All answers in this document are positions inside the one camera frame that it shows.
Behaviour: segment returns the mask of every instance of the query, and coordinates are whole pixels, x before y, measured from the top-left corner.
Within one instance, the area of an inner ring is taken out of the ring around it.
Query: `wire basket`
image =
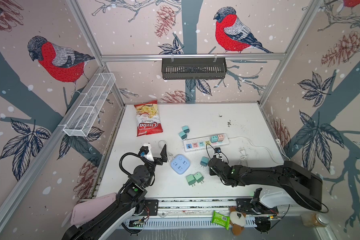
[[[116,79],[113,73],[100,73],[65,125],[68,136],[86,137]]]
[[[163,58],[163,79],[223,79],[227,72],[225,58]]]

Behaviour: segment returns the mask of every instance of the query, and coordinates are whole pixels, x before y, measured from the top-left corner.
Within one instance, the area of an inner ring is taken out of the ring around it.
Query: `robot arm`
[[[161,151],[161,158],[152,157],[152,161],[145,156],[149,155],[150,144],[145,144],[140,148],[139,154],[128,152],[124,154],[119,162],[120,169],[128,175],[129,179],[117,193],[117,199],[103,212],[93,218],[90,222],[77,228],[75,225],[70,227],[64,234],[62,240],[103,240],[133,214],[142,213],[145,206],[146,187],[153,185],[156,165],[163,165],[167,162],[167,146],[164,145]],[[139,165],[133,174],[126,171],[122,166],[122,161],[126,156],[140,158],[144,165]]]
[[[220,149],[215,148],[217,154],[208,162],[208,167],[210,175],[219,176],[225,185],[262,184],[280,187],[300,206],[314,211],[321,210],[322,180],[310,171],[292,161],[285,161],[283,165],[275,167],[231,167],[218,158],[218,151]]]

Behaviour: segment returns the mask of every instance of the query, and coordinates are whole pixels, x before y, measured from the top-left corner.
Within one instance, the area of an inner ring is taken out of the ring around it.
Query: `chips bag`
[[[157,100],[137,104],[137,136],[163,132],[157,110]]]

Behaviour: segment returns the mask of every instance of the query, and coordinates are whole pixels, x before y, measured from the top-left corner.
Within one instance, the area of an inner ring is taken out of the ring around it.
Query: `white wire basket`
[[[65,125],[68,136],[86,137],[116,79],[113,73],[100,73]]]

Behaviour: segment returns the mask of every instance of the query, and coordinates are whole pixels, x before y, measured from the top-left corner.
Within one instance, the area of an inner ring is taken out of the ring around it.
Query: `black basket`
[[[227,72],[225,58],[163,58],[163,79],[223,79]]]

